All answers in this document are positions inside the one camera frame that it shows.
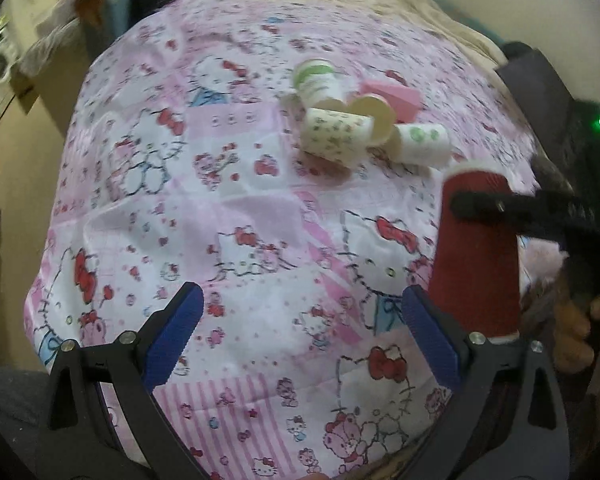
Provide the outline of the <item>person's right hand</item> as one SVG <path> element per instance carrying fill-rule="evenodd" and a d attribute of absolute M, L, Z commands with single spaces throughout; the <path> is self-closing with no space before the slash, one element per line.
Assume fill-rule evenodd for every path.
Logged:
<path fill-rule="evenodd" d="M 592 335 L 593 323 L 600 322 L 600 296 L 578 307 L 568 286 L 561 284 L 554 318 L 553 359 L 558 372 L 576 374 L 586 370 L 594 362 L 595 351 L 586 340 Z"/>

